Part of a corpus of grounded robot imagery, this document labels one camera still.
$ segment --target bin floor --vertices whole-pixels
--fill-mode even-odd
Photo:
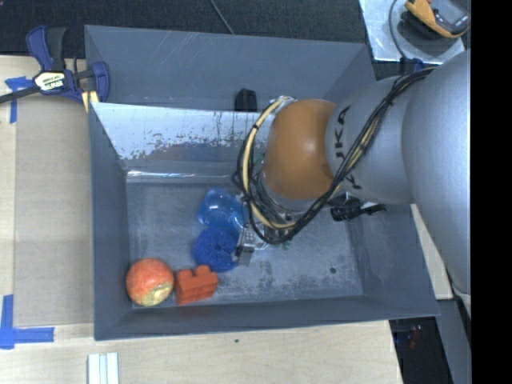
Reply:
[[[174,272],[194,269],[192,245],[206,228],[196,219],[211,185],[127,183],[130,259],[165,261]],[[225,189],[234,194],[229,185]],[[219,273],[214,296],[201,305],[332,298],[362,294],[349,228],[321,212],[286,245],[253,253],[249,266]],[[166,300],[160,306],[176,306]]]

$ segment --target black power cord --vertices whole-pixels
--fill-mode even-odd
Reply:
[[[221,11],[218,9],[217,7],[217,4],[215,4],[215,1],[214,0],[210,0],[210,4],[212,5],[212,7],[214,8],[215,12],[217,13],[217,15],[220,17],[220,19],[222,20],[222,22],[224,23],[224,26],[226,26],[226,28],[228,29],[228,31],[232,34],[234,34],[234,31],[233,29],[231,28],[230,24],[227,22],[227,20],[224,18],[224,16],[222,15]]]

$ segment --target blue tape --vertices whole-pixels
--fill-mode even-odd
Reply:
[[[0,349],[12,350],[16,344],[54,341],[55,327],[13,328],[13,302],[14,296],[12,294],[3,297]]]
[[[15,92],[19,89],[23,88],[31,88],[34,83],[32,80],[29,80],[25,76],[23,77],[15,77],[15,78],[8,78],[6,80],[6,85],[10,88],[11,91]],[[9,123],[14,124],[16,120],[18,119],[18,103],[14,99],[10,102],[10,117],[9,117]]]

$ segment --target black connector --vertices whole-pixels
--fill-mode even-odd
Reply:
[[[252,90],[241,89],[234,99],[234,110],[244,112],[257,112],[258,103],[256,93]]]

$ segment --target blue sponge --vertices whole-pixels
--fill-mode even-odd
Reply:
[[[208,265],[214,272],[226,272],[236,267],[231,254],[238,243],[238,232],[229,227],[210,226],[194,242],[192,255],[199,265]]]

